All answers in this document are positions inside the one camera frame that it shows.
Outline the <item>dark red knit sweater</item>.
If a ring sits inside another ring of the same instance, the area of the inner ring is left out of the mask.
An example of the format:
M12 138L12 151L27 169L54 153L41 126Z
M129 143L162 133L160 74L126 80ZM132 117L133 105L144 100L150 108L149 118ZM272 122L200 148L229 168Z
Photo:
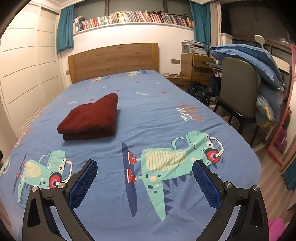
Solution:
M118 95L110 93L96 102L72 109L58 125L65 141L111 137L116 132Z

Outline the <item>pink framed mirror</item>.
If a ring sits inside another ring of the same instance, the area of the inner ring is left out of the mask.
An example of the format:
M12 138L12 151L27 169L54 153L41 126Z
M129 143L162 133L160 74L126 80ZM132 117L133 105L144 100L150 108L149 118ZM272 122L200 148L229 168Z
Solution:
M280 123L267 150L281 165L287 165L295 150L295 44L291 44L292 65L290 67L287 97L282 104Z

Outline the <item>blue dinosaur print bedsheet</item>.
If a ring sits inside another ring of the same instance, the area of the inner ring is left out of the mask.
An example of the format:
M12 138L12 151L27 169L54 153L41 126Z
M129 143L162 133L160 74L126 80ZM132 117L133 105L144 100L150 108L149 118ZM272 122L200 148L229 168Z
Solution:
M118 95L111 137L65 141L57 127L70 111ZM220 116L152 70L78 82L32 122L1 175L1 200L14 238L33 186L54 188L87 160L98 172L75 209L95 240L196 240L215 213L192 175L202 160L223 181L250 188L260 162Z

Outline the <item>black backpack on floor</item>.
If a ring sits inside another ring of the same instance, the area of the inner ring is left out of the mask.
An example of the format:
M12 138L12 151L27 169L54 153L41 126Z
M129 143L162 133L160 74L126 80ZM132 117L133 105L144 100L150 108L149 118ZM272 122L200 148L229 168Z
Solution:
M198 81L192 81L188 85L187 92L189 95L197 99L199 102L203 103L205 106L210 105L210 99L204 90L204 86Z

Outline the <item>grey chair with black legs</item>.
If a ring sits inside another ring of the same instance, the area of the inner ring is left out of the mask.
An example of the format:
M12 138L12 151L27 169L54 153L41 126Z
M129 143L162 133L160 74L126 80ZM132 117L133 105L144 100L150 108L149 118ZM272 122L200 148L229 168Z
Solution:
M226 57L222 61L220 95L217 97L214 112L219 107L239 121L238 133L242 134L249 124L255 124L255 109L260 76L253 66L238 58Z

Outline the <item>wooden bedside cabinet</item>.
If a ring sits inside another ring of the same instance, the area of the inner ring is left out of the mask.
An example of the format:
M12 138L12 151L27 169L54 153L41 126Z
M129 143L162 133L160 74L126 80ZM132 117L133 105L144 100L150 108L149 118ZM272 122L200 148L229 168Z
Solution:
M182 54L181 73L170 74L166 78L178 88L188 91L191 82L200 82L208 86L214 71L210 64L215 64L215 59L196 54Z

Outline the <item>white built-in wardrobe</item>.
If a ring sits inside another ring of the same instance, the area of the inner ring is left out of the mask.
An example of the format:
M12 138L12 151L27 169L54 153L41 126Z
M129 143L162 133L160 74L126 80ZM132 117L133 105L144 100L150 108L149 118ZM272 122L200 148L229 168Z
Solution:
M17 137L63 90L56 52L58 15L32 1L1 37L1 99Z

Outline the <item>grey printer on cabinet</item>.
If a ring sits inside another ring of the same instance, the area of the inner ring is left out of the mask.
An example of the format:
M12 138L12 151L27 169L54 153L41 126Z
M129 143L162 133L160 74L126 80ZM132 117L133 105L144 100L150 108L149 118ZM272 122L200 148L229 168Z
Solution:
M182 42L182 53L208 56L204 44L193 40Z

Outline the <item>white desk lamp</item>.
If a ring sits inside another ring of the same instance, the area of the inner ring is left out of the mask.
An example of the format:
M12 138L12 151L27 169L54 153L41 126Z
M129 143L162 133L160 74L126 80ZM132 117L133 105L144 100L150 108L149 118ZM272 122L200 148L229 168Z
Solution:
M254 36L255 41L261 45L261 48L264 49L265 39L261 35Z

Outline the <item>wooden headboard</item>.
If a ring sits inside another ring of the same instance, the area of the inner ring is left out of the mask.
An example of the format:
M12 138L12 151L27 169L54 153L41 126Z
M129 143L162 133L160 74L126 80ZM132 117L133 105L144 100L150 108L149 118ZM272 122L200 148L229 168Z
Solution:
M132 43L96 48L68 57L71 82L138 70L159 72L158 43Z

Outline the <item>teal left curtain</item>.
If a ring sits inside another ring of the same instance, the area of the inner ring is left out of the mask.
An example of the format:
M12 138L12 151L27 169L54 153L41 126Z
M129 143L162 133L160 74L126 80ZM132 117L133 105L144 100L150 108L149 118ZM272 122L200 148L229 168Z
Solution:
M61 10L56 37L57 53L74 47L73 12L74 5Z

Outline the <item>teal curtain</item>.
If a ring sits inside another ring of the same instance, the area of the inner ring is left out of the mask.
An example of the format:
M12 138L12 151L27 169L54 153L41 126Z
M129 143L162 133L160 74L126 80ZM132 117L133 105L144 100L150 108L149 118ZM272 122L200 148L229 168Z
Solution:
M191 1L190 8L194 22L194 39L209 47L211 42L210 4L201 5Z
M57 53L74 47L73 12L74 5L61 10L56 37Z

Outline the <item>teal right curtain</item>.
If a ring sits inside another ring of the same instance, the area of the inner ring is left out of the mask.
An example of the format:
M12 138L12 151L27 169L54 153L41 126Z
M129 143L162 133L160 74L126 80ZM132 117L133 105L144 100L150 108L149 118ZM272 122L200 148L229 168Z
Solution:
M201 5L191 1L190 8L194 22L194 39L209 47L211 42L210 4Z

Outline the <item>row of books on shelf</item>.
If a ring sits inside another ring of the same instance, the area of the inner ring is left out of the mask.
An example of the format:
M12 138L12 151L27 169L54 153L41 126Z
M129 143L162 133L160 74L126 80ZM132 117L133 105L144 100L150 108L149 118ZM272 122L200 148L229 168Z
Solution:
M105 25L121 23L157 23L194 28L194 22L187 15L174 15L163 11L119 11L107 16L85 19L82 16L73 19L73 33Z

